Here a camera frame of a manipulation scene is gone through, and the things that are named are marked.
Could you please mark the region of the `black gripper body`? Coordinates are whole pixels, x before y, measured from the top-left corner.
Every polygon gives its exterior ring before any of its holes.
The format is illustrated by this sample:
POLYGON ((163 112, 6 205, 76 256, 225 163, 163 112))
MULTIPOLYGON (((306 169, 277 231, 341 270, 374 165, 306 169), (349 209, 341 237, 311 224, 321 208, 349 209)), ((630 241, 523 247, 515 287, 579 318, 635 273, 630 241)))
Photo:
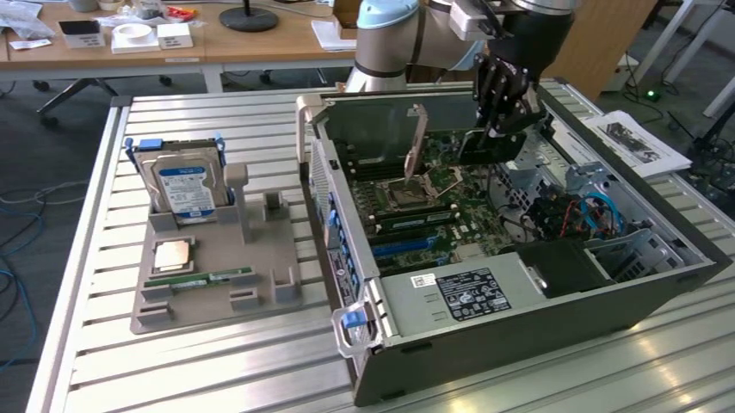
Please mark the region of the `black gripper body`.
POLYGON ((534 11, 506 15, 502 27, 509 34, 489 41, 491 56, 526 71, 534 82, 557 60, 574 25, 574 12, 546 15, 534 11))

